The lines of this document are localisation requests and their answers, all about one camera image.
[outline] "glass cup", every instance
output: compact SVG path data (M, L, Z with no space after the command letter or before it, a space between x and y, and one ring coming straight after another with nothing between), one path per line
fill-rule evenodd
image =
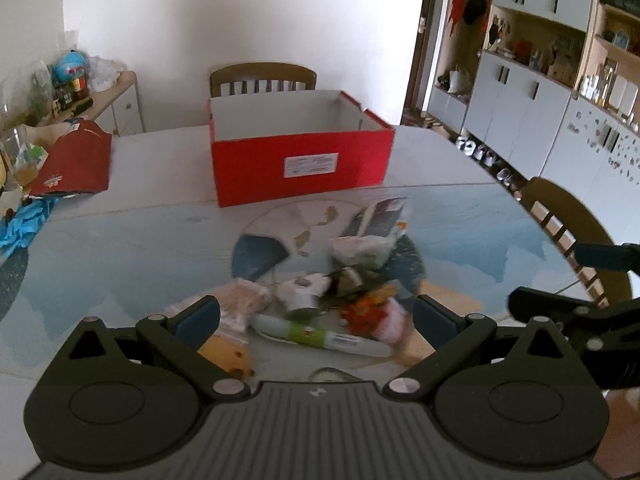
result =
M11 128L0 139L2 158L12 177L25 189L38 176L38 161L31 153L27 129L21 124Z

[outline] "chair backrest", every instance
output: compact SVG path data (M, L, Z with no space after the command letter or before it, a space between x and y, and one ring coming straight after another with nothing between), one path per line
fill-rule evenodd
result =
M553 182L532 178L520 203L562 251L598 306L631 300L628 274L580 266L574 257L576 242L614 245L598 219L575 196Z
M229 84L229 95L236 94L236 82L241 83L241 93L248 93L248 82L253 82L252 93L260 91L260 81L266 81L266 91L273 89L272 81L277 81L277 91L295 91L298 84L305 90L316 89L318 76L313 70L290 63L241 63L216 70L209 77L211 97L222 97L222 85Z

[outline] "green label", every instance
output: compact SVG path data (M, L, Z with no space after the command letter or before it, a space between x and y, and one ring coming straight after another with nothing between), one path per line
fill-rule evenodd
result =
M287 337L287 339L301 345L324 348L325 336L326 331L322 330L321 328L313 328L312 326L291 323L291 326L289 327L289 336Z

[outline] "tabletop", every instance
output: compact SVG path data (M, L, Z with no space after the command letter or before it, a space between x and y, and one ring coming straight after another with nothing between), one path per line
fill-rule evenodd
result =
M380 187L344 190L219 208L206 127L114 140L110 189L58 205L28 250L0 267L0 478L33 465L20 404L78 321L107 326L142 317L232 278L230 261L243 234L292 239L309 230L302 254L261 280L324 271L326 241L373 200L406 197L407 231L428 283L466 296L475 310L505 319L518 286L558 292L576 283L568 263L528 213L475 162L434 132L399 127ZM328 206L338 211L318 226ZM290 346L251 331L256 377L303 381L332 366L362 379L388 381L394 361ZM11 437L5 428L14 428Z

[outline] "red box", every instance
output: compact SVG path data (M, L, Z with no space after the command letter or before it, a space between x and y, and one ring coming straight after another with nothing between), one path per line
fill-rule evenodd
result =
M382 184L395 133L333 90L213 98L209 117L222 207Z

